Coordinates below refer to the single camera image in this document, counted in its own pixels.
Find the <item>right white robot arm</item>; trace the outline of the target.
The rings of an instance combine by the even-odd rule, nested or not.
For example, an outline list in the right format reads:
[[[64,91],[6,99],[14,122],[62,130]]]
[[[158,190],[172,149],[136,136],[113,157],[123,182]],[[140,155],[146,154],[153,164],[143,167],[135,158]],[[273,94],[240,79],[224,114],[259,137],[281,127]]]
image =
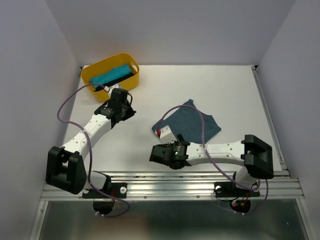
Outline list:
[[[173,170],[203,164],[214,167],[230,180],[231,192],[242,195],[258,180],[274,178],[273,148],[252,134],[243,140],[222,144],[200,144],[187,141],[157,144],[149,161]]]

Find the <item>rolled teal t shirt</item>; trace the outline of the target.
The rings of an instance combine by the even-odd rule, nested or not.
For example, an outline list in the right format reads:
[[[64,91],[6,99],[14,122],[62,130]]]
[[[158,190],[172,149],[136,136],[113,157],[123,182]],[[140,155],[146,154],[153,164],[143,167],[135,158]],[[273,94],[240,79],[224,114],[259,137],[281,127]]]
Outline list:
[[[92,77],[90,83],[99,85],[111,85],[112,83],[121,82],[134,74],[127,64],[114,67],[106,73]]]

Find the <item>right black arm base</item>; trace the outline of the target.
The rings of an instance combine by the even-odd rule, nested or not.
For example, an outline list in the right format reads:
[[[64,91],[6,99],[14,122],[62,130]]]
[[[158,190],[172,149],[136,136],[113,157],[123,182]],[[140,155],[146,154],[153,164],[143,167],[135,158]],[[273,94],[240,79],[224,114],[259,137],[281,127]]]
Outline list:
[[[249,174],[240,175],[235,172],[232,176],[233,180],[240,182],[247,188],[256,188],[260,186],[260,180],[251,177]],[[218,181],[213,185],[213,195],[216,198],[236,199],[240,197],[259,197],[259,190],[248,190],[240,187],[232,181]]]

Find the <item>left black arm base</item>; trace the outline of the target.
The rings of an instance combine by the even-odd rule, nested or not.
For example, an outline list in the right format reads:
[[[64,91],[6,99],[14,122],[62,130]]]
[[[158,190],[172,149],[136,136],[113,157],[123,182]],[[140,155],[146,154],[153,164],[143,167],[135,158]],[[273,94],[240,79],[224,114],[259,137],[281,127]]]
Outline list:
[[[128,184],[126,182],[112,182],[111,176],[99,171],[91,172],[90,179],[93,185],[103,194],[96,191],[87,181],[82,190],[82,198],[108,199],[106,195],[118,199],[127,198]]]

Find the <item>dark blue-grey t shirt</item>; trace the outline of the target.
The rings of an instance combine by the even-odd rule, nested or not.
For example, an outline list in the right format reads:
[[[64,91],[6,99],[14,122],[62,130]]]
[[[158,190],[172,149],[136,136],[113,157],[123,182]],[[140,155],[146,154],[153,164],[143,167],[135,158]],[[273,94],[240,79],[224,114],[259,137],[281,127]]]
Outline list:
[[[185,141],[201,144],[202,138],[208,142],[222,130],[212,115],[202,112],[203,120],[201,120],[199,113],[194,110],[196,106],[192,99],[187,100],[183,105],[184,107],[178,108],[162,122],[156,122],[151,128],[152,131],[155,132],[158,127],[169,126],[175,136],[181,134]]]

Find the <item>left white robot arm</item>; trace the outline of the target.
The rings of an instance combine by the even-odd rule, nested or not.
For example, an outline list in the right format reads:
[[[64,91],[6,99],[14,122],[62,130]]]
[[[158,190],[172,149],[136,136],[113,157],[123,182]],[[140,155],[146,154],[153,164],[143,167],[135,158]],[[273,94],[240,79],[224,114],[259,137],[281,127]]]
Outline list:
[[[85,126],[62,146],[53,146],[47,155],[45,182],[71,194],[83,190],[94,190],[100,197],[111,193],[111,180],[108,175],[92,172],[85,167],[93,162],[94,145],[119,122],[135,115],[132,108],[132,95],[125,89],[114,88],[110,98],[99,106]]]

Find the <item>rolled black t shirt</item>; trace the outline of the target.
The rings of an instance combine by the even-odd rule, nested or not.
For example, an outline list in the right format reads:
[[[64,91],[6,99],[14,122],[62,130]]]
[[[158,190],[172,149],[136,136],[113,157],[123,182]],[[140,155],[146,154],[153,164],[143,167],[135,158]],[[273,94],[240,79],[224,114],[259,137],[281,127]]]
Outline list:
[[[102,90],[106,86],[111,87],[133,76],[134,74],[132,72],[124,74],[124,73],[112,73],[110,71],[102,75],[92,77],[90,79],[90,82],[94,84],[93,87],[97,92]]]

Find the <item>yellow plastic basket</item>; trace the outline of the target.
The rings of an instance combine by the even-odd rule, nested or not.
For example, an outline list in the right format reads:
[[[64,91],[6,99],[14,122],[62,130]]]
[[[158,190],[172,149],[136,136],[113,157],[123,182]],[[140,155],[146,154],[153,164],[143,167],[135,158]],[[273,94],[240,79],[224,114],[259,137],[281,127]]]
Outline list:
[[[111,88],[119,84],[129,91],[137,87],[140,81],[140,68],[128,53],[119,53],[85,67],[81,78],[98,102],[108,100],[109,94],[105,87]]]

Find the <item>aluminium right side rail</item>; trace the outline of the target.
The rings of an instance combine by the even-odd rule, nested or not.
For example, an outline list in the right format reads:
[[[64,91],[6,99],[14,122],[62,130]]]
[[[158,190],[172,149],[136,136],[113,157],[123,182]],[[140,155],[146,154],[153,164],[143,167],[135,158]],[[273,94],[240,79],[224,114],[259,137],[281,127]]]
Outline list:
[[[287,164],[285,162],[283,151],[281,149],[281,145],[280,145],[277,133],[276,133],[276,129],[275,129],[275,126],[274,126],[274,123],[273,123],[273,120],[272,120],[272,117],[271,117],[271,114],[270,114],[270,111],[269,111],[269,108],[268,108],[268,105],[267,105],[267,102],[266,102],[266,98],[265,98],[265,95],[264,95],[264,92],[263,92],[263,89],[262,89],[262,85],[261,85],[261,82],[260,82],[260,79],[259,79],[259,76],[258,76],[258,71],[257,71],[258,65],[251,65],[250,67],[251,67],[251,70],[252,70],[252,74],[253,74],[253,77],[254,77],[254,80],[255,80],[255,83],[256,83],[256,87],[257,87],[261,102],[262,102],[262,106],[263,106],[263,109],[264,109],[264,112],[265,112],[265,116],[266,116],[266,119],[267,119],[267,122],[268,122],[268,126],[269,126],[269,129],[270,129],[272,140],[273,140],[273,143],[274,143],[274,146],[275,146],[275,152],[276,152],[276,154],[277,154],[277,156],[279,158],[281,170],[284,172],[283,176],[287,176],[287,177],[290,178],[291,174],[290,174],[288,166],[287,166]]]

